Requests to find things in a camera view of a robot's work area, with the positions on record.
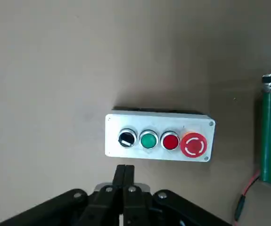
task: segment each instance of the red push button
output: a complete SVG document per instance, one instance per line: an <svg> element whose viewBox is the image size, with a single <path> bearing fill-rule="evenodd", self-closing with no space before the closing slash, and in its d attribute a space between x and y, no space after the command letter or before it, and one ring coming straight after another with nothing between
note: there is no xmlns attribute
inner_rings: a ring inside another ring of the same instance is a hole
<svg viewBox="0 0 271 226"><path fill-rule="evenodd" d="M172 151L178 147L180 140L175 132L167 131L162 135L160 142L163 148Z"/></svg>
<svg viewBox="0 0 271 226"><path fill-rule="evenodd" d="M188 133L181 140L181 151L189 158L197 158L206 152L207 141L199 133Z"/></svg>

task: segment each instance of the black selector switch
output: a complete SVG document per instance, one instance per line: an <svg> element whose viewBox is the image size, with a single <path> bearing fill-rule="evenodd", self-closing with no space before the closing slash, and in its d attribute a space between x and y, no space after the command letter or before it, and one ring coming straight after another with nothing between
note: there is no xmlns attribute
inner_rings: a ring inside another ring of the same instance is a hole
<svg viewBox="0 0 271 226"><path fill-rule="evenodd" d="M132 147L136 142L136 133L131 129L123 129L118 136L118 142L123 147Z"/></svg>

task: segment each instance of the red wire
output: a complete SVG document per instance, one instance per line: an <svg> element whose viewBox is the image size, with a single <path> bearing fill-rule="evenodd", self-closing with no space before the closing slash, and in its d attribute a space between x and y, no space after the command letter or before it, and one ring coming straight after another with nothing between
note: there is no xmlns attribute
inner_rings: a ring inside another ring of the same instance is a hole
<svg viewBox="0 0 271 226"><path fill-rule="evenodd" d="M246 193L247 193L249 187L250 187L251 184L254 182L254 180L256 180L256 178L259 177L259 176L260 176L260 171L258 170L258 171L252 176L252 178L250 178L248 185L247 185L247 186L245 187L245 189L243 190L243 193L242 193L242 194L243 194L244 196L246 196Z"/></svg>

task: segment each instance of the beige surface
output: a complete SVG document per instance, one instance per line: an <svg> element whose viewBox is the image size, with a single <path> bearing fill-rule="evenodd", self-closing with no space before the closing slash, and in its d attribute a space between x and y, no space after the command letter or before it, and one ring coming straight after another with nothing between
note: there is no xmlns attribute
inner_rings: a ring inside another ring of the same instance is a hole
<svg viewBox="0 0 271 226"><path fill-rule="evenodd" d="M254 99L271 69L271 1L0 0L0 221L119 163L230 221L254 162ZM217 120L213 158L108 158L114 105L196 109ZM257 184L240 225L271 225Z"/></svg>

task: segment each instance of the control panel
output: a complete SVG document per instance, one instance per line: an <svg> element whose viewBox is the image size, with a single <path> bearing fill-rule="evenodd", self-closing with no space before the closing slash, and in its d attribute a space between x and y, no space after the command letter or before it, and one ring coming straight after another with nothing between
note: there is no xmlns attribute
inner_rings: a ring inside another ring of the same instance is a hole
<svg viewBox="0 0 271 226"><path fill-rule="evenodd" d="M214 131L215 121L203 114L112 111L105 118L105 154L207 162Z"/></svg>

